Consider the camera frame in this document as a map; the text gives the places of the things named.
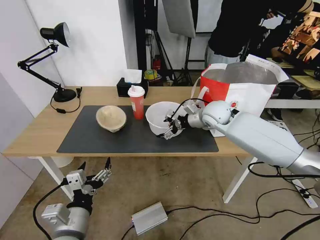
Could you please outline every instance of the shopping bag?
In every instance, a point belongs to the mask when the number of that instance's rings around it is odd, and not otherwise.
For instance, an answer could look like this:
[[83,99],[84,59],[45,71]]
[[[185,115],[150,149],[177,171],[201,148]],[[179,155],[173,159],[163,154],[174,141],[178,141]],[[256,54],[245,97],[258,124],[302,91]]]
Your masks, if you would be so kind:
[[[276,64],[248,55],[245,62],[211,64],[199,79],[198,98],[206,102],[223,100],[231,108],[260,116],[276,85],[289,78]],[[218,131],[211,133],[223,136]]]

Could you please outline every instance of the table leg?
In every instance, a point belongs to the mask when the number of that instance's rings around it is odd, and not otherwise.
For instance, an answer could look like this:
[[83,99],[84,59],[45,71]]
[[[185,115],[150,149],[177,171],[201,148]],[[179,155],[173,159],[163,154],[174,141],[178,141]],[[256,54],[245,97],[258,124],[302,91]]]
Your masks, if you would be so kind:
[[[57,167],[55,162],[52,160],[51,157],[31,157],[31,158],[37,158],[42,165],[45,167],[45,169],[48,171],[48,173],[53,177],[53,179],[60,184],[65,177],[63,173],[60,171],[60,169]],[[61,189],[64,191],[64,193],[70,198],[70,200],[73,200],[73,192],[71,191],[70,187],[68,185],[61,187]]]
[[246,176],[249,173],[248,165],[250,163],[255,163],[258,159],[256,157],[248,157],[245,161],[243,161],[240,169],[238,170],[237,174],[234,176],[232,182],[230,183],[228,189],[224,193],[222,199],[224,203],[228,203],[232,196],[235,194],[237,189],[240,187],[243,180],[246,178]]

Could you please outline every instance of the table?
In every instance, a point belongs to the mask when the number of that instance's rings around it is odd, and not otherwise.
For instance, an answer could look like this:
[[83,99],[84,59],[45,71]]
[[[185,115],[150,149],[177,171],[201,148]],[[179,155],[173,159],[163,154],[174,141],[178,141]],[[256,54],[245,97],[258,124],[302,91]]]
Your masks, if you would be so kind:
[[[145,99],[145,105],[151,105],[160,101],[172,101],[181,103],[183,100],[190,98],[192,87],[149,87],[148,95]],[[232,180],[228,189],[223,195],[223,200],[228,203],[244,178],[249,173],[247,166],[249,163],[257,161],[256,158],[249,156],[247,152],[233,144],[226,137],[216,138],[219,148],[218,152],[203,153],[57,153],[57,149],[67,135],[72,124],[85,105],[130,105],[129,98],[118,97],[116,87],[84,87],[81,94],[80,109],[73,113],[60,114],[48,105],[34,121],[17,137],[11,145],[3,152],[5,156],[29,157],[38,159],[54,180],[60,184],[64,175],[59,170],[53,159],[73,158],[73,157],[94,157],[94,156],[140,156],[140,157],[166,157],[166,156],[210,156],[210,157],[247,157],[238,173]],[[73,99],[66,103],[54,103],[54,106],[73,110],[78,106],[78,99]],[[69,186],[63,186],[63,191],[72,199],[73,193]]]

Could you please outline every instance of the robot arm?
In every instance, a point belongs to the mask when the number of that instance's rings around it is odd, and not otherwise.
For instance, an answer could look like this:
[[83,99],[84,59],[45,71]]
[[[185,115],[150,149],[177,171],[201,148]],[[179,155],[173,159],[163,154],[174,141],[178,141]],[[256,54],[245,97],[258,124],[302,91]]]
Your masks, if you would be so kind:
[[86,176],[84,164],[71,171],[66,179],[73,191],[73,201],[67,206],[62,203],[48,205],[41,217],[52,227],[54,240],[82,240],[85,238],[89,217],[92,213],[92,198],[96,190],[109,179],[111,172],[110,157],[105,168],[98,174]]
[[285,167],[295,174],[320,175],[320,153],[304,149],[289,132],[272,123],[250,113],[232,110],[224,101],[211,102],[203,110],[195,108],[192,101],[183,107],[188,113],[186,116],[171,119],[167,115],[169,132],[175,132],[179,127],[216,129],[267,164]]

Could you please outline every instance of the white plastic bowl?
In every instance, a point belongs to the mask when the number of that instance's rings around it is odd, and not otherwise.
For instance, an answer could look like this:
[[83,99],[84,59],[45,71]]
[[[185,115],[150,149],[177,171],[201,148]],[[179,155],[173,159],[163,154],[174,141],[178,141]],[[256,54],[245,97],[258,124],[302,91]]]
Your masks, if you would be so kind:
[[[155,135],[159,135],[162,133],[165,133],[166,130],[169,128],[169,123],[164,122],[165,116],[168,112],[168,110],[175,111],[179,107],[179,103],[175,102],[158,102],[155,104],[152,104],[146,111],[146,119],[149,123],[151,131]],[[179,108],[178,112],[175,114],[175,116],[181,115],[185,116],[187,112],[183,110],[182,106]],[[182,130],[179,130],[177,132],[177,135],[179,135],[182,132]]]
[[117,106],[104,106],[98,109],[96,120],[100,127],[110,132],[117,132],[126,124],[127,115]]

